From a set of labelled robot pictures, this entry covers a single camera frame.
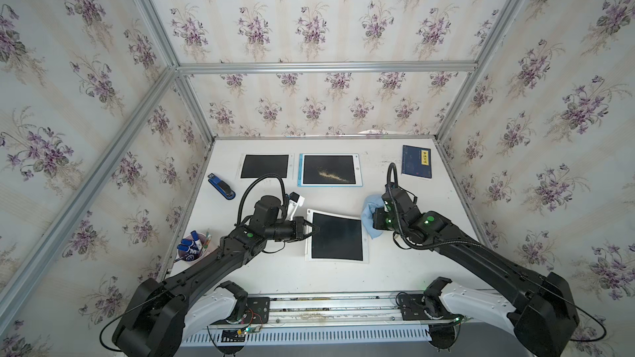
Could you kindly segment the light blue cloth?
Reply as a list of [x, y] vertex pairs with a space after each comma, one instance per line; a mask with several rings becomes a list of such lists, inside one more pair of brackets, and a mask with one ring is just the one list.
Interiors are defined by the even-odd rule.
[[383, 208], [384, 206], [384, 200], [379, 194], [369, 195], [365, 198], [364, 203], [362, 204], [360, 222], [371, 239], [376, 239], [382, 234], [381, 230], [374, 228], [373, 216], [377, 209]]

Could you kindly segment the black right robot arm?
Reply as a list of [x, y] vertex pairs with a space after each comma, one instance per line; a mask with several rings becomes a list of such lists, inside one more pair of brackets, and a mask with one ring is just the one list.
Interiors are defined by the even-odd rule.
[[562, 276], [547, 276], [522, 267], [464, 233], [450, 219], [435, 211], [421, 213], [418, 198], [402, 188], [397, 167], [386, 174], [383, 208], [373, 214], [374, 226], [392, 231], [393, 242], [403, 251], [431, 251], [459, 264], [495, 292], [451, 290], [451, 279], [438, 277], [418, 297], [396, 298], [404, 312], [421, 312], [433, 321], [430, 341], [438, 350], [450, 350], [467, 317], [473, 317], [511, 333], [535, 356], [559, 356], [571, 342], [592, 344], [605, 340], [603, 320], [589, 315], [599, 335], [576, 337], [585, 309], [574, 302], [570, 284]]

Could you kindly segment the blue framed drawing tablet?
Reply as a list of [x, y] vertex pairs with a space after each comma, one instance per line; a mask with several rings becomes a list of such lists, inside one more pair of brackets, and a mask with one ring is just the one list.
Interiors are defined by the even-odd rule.
[[361, 187], [363, 178], [357, 154], [301, 154], [299, 187]]

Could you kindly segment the white drawing tablet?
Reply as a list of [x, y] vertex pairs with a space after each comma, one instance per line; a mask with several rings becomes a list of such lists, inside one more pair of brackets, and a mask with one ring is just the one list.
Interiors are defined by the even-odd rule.
[[369, 236], [360, 218], [309, 209], [312, 236], [305, 243], [307, 261], [368, 264]]
[[275, 174], [287, 179], [293, 173], [291, 154], [246, 154], [241, 157], [237, 177], [239, 179], [257, 179], [263, 175]]

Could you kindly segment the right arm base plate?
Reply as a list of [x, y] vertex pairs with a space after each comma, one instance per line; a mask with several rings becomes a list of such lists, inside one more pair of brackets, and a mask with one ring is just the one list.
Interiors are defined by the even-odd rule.
[[446, 320], [451, 324], [459, 324], [465, 320], [463, 315], [451, 313], [439, 297], [400, 292], [396, 295], [395, 302], [404, 321]]

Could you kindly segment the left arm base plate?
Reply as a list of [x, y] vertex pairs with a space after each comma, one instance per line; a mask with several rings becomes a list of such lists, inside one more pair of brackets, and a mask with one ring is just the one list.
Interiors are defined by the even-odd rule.
[[240, 325], [266, 324], [269, 320], [271, 299], [269, 297], [247, 297], [240, 299], [228, 318], [216, 324]]

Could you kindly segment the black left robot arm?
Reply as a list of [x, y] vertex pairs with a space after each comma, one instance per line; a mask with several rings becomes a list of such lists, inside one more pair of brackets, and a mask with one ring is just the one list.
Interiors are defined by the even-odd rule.
[[286, 191], [263, 196], [251, 215], [237, 215], [235, 227], [215, 250], [175, 276], [142, 282], [124, 313], [112, 319], [112, 343], [104, 349], [126, 356], [173, 356], [207, 325], [239, 321], [248, 294], [228, 275], [264, 252], [269, 241], [309, 239], [314, 225], [296, 213], [303, 202], [301, 195]]

